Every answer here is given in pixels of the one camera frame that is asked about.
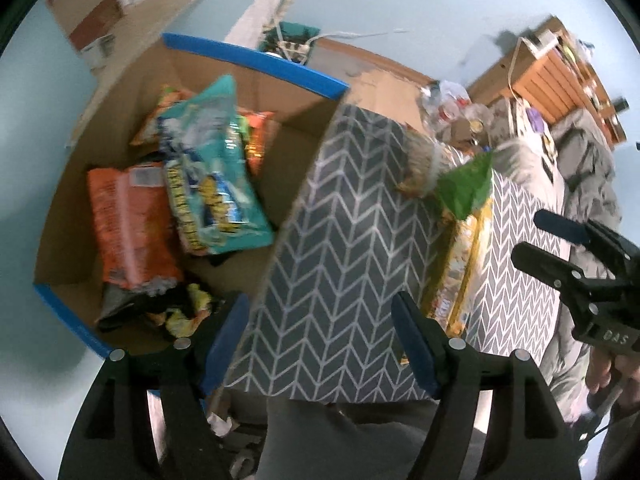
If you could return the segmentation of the person's right hand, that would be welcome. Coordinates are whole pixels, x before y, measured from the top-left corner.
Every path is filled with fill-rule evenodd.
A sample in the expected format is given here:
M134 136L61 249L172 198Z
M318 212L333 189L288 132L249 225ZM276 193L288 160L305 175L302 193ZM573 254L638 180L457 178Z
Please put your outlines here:
M586 385L591 393L605 388L617 370L628 379L623 393L620 395L628 403L639 401L639 358L638 356L613 356L612 353L592 348L586 374Z

